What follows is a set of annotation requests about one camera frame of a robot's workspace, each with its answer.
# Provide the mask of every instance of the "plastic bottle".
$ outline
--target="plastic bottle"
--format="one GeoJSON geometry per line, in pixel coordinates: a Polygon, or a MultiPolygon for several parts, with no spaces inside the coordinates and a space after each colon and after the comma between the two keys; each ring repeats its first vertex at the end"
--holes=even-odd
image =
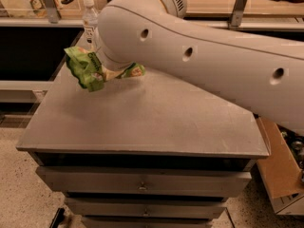
{"type": "Polygon", "coordinates": [[[90,50],[95,51],[96,42],[94,42],[94,31],[98,23],[98,11],[94,7],[94,0],[84,0],[85,12],[83,16],[85,38],[90,50]]]}

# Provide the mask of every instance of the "terrazzo floor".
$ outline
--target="terrazzo floor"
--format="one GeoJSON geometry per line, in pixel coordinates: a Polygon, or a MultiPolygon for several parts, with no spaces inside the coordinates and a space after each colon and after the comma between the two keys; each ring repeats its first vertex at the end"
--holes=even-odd
{"type": "MultiPolygon", "coordinates": [[[[85,228],[81,217],[64,205],[64,196],[51,192],[36,176],[37,164],[30,155],[15,149],[23,132],[13,119],[0,123],[0,228],[48,228],[60,207],[66,210],[60,228],[85,228]]],[[[237,198],[227,200],[226,211],[213,220],[213,227],[304,228],[304,219],[275,215],[256,166],[252,176],[237,198]]]]}

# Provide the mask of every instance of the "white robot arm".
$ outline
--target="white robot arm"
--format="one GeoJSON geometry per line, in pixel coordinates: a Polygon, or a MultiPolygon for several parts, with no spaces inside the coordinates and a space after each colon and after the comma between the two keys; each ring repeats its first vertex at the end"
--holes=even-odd
{"type": "Polygon", "coordinates": [[[153,67],[304,135],[304,43],[184,21],[186,0],[113,0],[102,63],[153,67]]]}

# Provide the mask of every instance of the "drawer cabinet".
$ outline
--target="drawer cabinet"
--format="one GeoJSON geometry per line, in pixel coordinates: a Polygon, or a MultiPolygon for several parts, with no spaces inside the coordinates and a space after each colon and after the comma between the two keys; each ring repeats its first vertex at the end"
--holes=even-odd
{"type": "Polygon", "coordinates": [[[249,172],[44,167],[37,174],[53,191],[174,196],[236,197],[249,172]]]}

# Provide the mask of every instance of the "cardboard box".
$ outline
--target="cardboard box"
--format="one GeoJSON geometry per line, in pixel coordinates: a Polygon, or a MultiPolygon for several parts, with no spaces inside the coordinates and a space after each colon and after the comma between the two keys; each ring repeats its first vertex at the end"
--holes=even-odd
{"type": "Polygon", "coordinates": [[[304,216],[302,170],[285,143],[277,125],[267,119],[256,120],[271,155],[257,166],[274,211],[278,215],[304,216]]]}

